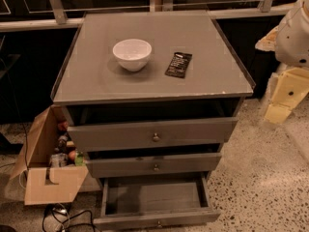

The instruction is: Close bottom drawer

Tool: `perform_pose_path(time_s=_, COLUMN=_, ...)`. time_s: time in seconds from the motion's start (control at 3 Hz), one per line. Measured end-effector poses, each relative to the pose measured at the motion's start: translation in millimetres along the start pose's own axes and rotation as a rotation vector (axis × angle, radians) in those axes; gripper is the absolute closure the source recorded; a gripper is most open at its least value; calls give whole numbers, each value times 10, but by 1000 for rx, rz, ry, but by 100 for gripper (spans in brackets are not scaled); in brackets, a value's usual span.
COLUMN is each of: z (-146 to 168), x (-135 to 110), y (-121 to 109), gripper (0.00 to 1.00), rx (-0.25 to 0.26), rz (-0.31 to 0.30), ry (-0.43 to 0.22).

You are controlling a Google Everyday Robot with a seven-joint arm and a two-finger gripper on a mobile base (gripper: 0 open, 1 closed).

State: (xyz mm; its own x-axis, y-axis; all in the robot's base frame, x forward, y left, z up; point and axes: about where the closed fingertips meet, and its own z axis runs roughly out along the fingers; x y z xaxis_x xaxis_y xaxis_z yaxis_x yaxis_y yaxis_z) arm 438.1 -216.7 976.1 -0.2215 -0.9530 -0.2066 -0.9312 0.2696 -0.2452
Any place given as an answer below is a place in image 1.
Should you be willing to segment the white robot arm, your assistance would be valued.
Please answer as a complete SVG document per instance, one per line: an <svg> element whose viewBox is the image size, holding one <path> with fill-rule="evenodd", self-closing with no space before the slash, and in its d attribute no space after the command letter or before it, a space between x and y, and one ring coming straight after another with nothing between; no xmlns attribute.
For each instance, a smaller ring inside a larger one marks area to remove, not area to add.
<svg viewBox="0 0 309 232"><path fill-rule="evenodd" d="M287 69L277 75L265 119L283 123L309 93L309 0L297 0L255 48L273 51Z"/></svg>

